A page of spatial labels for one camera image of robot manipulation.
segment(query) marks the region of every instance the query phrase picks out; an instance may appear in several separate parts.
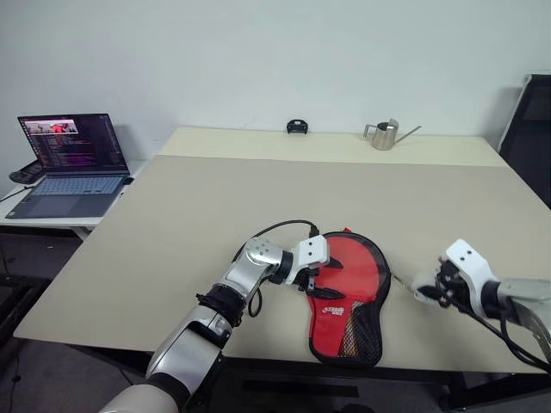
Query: white wall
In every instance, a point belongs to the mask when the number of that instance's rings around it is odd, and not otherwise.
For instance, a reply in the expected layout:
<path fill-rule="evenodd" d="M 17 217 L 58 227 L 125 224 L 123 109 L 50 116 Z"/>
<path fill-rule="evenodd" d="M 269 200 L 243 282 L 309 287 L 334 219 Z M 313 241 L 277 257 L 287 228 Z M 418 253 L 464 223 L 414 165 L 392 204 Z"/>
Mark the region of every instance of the white wall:
<path fill-rule="evenodd" d="M 2 0 L 0 193 L 22 114 L 109 112 L 130 158 L 177 125 L 361 131 L 392 116 L 497 142 L 551 69 L 548 0 Z"/>

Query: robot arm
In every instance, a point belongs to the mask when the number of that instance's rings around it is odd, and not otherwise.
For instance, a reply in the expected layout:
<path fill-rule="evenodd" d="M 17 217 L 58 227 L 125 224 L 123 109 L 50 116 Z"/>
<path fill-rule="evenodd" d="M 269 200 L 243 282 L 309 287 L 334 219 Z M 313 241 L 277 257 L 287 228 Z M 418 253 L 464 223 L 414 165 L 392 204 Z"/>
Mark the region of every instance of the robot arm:
<path fill-rule="evenodd" d="M 206 295 L 153 355 L 143 385 L 127 388 L 101 413 L 176 413 L 219 370 L 232 330 L 266 280 L 296 283 L 302 270 L 330 262 L 323 236 L 308 238 L 290 251 L 254 237 Z"/>
<path fill-rule="evenodd" d="M 478 320 L 500 320 L 501 332 L 496 332 L 518 358 L 518 352 L 526 352 L 508 337 L 506 322 L 532 331 L 547 359 L 547 363 L 538 360 L 532 365 L 551 373 L 551 280 L 500 281 L 486 259 L 458 239 L 446 250 L 434 284 L 414 289 L 418 299 L 434 300 L 444 307 L 453 304 Z M 521 358 L 529 364 L 533 359 L 531 354 Z"/>

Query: laptop keyboard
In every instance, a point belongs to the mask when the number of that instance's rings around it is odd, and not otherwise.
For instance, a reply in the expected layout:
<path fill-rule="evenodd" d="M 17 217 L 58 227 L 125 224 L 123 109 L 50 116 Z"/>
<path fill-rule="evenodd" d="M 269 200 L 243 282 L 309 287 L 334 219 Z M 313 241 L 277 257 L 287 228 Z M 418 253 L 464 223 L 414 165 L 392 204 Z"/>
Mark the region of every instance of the laptop keyboard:
<path fill-rule="evenodd" d="M 46 179 L 33 195 L 99 195 L 112 194 L 124 176 L 94 176 Z"/>

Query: table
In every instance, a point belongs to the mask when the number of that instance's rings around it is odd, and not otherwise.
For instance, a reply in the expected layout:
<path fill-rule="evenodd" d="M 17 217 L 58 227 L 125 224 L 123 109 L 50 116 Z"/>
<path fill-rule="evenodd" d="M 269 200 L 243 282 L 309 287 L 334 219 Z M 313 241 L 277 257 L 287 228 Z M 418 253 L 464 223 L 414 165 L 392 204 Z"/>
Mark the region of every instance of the table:
<path fill-rule="evenodd" d="M 374 240 L 404 280 L 433 274 L 458 237 L 500 278 L 551 275 L 551 213 L 484 139 L 405 139 L 376 151 L 355 134 L 179 128 L 17 328 L 19 337 L 153 351 L 251 234 L 285 219 Z M 290 247 L 306 230 L 268 238 Z M 231 357 L 315 362 L 310 311 L 292 287 L 263 286 Z M 533 373 L 457 311 L 393 283 L 381 313 L 379 366 Z M 529 351 L 531 335 L 511 329 Z"/>
<path fill-rule="evenodd" d="M 128 161 L 128 169 L 130 175 L 136 177 L 145 168 L 147 161 Z M 10 196 L 23 189 L 23 185 L 15 186 L 5 196 Z M 112 207 L 120 197 L 125 193 L 127 187 L 123 187 L 121 195 L 115 198 Z M 68 228 L 73 230 L 82 240 L 86 239 L 90 232 L 99 225 L 103 217 L 82 217 L 82 218 L 41 218 L 41 219 L 7 219 L 6 215 L 11 211 L 22 199 L 28 194 L 28 191 L 23 191 L 18 195 L 0 203 L 0 225 L 6 226 L 23 226 L 23 227 L 39 227 L 39 228 Z"/>

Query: black cable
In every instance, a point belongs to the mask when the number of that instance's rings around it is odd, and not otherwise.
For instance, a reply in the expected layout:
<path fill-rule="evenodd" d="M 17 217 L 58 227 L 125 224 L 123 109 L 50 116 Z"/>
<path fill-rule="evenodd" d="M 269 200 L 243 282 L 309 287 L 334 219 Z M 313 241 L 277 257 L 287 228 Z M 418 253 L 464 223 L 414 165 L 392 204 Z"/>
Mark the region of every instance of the black cable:
<path fill-rule="evenodd" d="M 280 226 L 289 225 L 289 224 L 306 224 L 310 225 L 310 232 L 308 234 L 308 237 L 315 237 L 319 235 L 319 229 L 318 227 L 311 221 L 308 221 L 306 219 L 290 219 L 289 221 L 282 221 L 278 222 L 277 224 L 273 224 L 272 226 L 269 226 L 268 228 L 264 228 L 260 232 L 257 232 L 255 235 L 253 235 L 251 238 L 254 237 L 260 237 L 261 235 L 265 234 L 268 231 L 272 231 L 275 228 L 279 228 Z M 245 244 L 241 245 L 241 248 L 239 248 L 238 252 L 235 253 L 235 256 L 233 256 L 232 262 L 238 259 L 239 254 L 241 254 L 241 251 L 243 250 L 243 247 Z"/>
<path fill-rule="evenodd" d="M 308 221 L 306 219 L 290 219 L 289 221 L 278 222 L 277 224 L 273 224 L 273 225 L 269 226 L 268 228 L 264 228 L 263 230 L 257 232 L 255 235 L 253 235 L 251 238 L 260 237 L 261 235 L 265 234 L 268 231 L 272 231 L 275 228 L 279 228 L 280 226 L 289 225 L 289 224 L 306 224 L 306 225 L 310 225 L 310 232 L 308 233 L 308 237 L 311 238 L 311 237 L 316 237 L 316 236 L 319 235 L 319 229 L 312 221 Z M 245 244 L 241 245 L 241 248 L 239 248 L 238 252 L 236 252 L 235 256 L 233 256 L 232 262 L 234 262 L 235 260 L 238 259 L 239 254 L 241 254 L 241 251 L 243 250 L 244 246 L 245 246 Z M 249 304 L 247 305 L 247 310 L 249 312 L 249 316 L 252 317 L 252 318 L 254 318 L 258 314 L 260 314 L 260 311 L 262 310 L 262 302 L 263 301 L 262 301 L 262 293 L 260 292 L 260 286 L 266 280 L 267 280 L 267 278 L 264 278 L 262 281 L 260 281 L 260 284 L 258 285 L 258 289 L 255 292 L 255 295 L 253 295 L 251 297 L 251 300 L 249 301 Z M 252 310 L 252 301 L 256 296 L 258 296 L 258 306 L 257 306 L 257 309 L 255 311 L 253 311 Z"/>
<path fill-rule="evenodd" d="M 547 374 L 551 374 L 551 365 L 529 353 L 524 348 L 518 346 L 515 342 L 512 341 L 512 339 L 509 337 L 509 332 L 507 331 L 507 320 L 504 314 L 502 314 L 499 319 L 499 325 L 501 327 L 501 334 L 503 334 L 505 338 L 505 344 L 507 344 L 507 347 L 515 357 L 517 357 L 520 361 L 531 365 L 532 367 L 540 368 Z"/>
<path fill-rule="evenodd" d="M 124 373 L 124 371 L 123 371 L 121 368 L 119 368 L 119 372 L 121 372 L 122 377 L 125 378 L 125 380 L 128 382 L 129 385 L 134 385 L 134 383 L 132 382 L 132 380 L 130 380 L 130 379 L 128 378 L 128 376 L 126 376 L 126 374 Z"/>
<path fill-rule="evenodd" d="M 258 296 L 258 305 L 257 309 L 253 312 L 252 311 L 252 300 Z M 255 295 L 252 296 L 251 301 L 249 301 L 249 305 L 247 306 L 247 309 L 249 310 L 249 316 L 251 318 L 256 317 L 258 314 L 260 314 L 260 310 L 262 310 L 262 293 L 260 292 L 260 287 L 257 289 L 257 292 Z"/>
<path fill-rule="evenodd" d="M 0 202 L 4 202 L 5 200 L 8 200 L 8 199 L 11 198 L 12 196 L 16 196 L 16 195 L 20 194 L 21 192 L 27 191 L 27 190 L 29 190 L 29 189 L 31 189 L 31 188 L 34 188 L 34 186 L 32 186 L 32 187 L 23 187 L 23 189 L 20 189 L 19 191 L 15 192 L 14 194 L 8 195 L 8 196 L 2 198 L 2 199 L 0 200 Z"/>
<path fill-rule="evenodd" d="M 454 307 L 456 307 L 458 310 L 460 310 L 461 312 L 464 312 L 465 314 L 467 314 L 468 316 L 470 316 L 472 319 L 476 320 L 478 323 L 482 324 L 484 327 L 486 327 L 487 329 L 489 329 L 494 335 L 496 335 L 497 337 L 499 337 L 501 340 L 503 340 L 503 342 L 505 343 L 505 345 L 507 346 L 507 348 L 513 353 L 513 355 L 515 357 L 517 357 L 520 361 L 522 361 L 523 363 L 526 363 L 528 364 L 529 366 L 532 366 L 532 367 L 536 367 L 536 368 L 539 368 L 541 370 L 543 370 L 545 373 L 547 374 L 551 374 L 551 365 L 549 365 L 548 363 L 546 363 L 545 361 L 543 360 L 540 360 L 538 359 L 537 357 L 535 357 L 533 354 L 529 353 L 528 351 L 526 351 L 524 348 L 520 347 L 518 344 L 516 344 L 515 342 L 513 342 L 513 340 L 509 337 L 508 333 L 507 333 L 507 328 L 506 328 L 506 319 L 505 319 L 505 315 L 502 314 L 502 317 L 500 318 L 500 324 L 501 324 L 501 331 L 499 331 L 498 329 L 496 329 L 494 326 L 492 326 L 491 324 L 489 324 L 484 318 L 478 316 L 477 314 L 474 313 L 473 310 L 471 310 L 469 307 L 467 307 L 466 305 L 463 305 L 461 304 L 460 302 L 458 302 L 457 300 L 455 300 L 454 298 L 448 296 L 448 294 L 446 294 L 445 291 L 441 290 L 443 295 L 444 295 L 444 298 L 451 304 L 453 305 Z"/>
<path fill-rule="evenodd" d="M 15 353 L 15 374 L 14 377 L 11 378 L 11 391 L 9 392 L 9 408 L 8 413 L 11 413 L 12 409 L 14 408 L 14 393 L 15 393 L 15 385 L 21 380 L 21 376 L 19 375 L 19 349 L 17 349 L 17 353 Z"/>

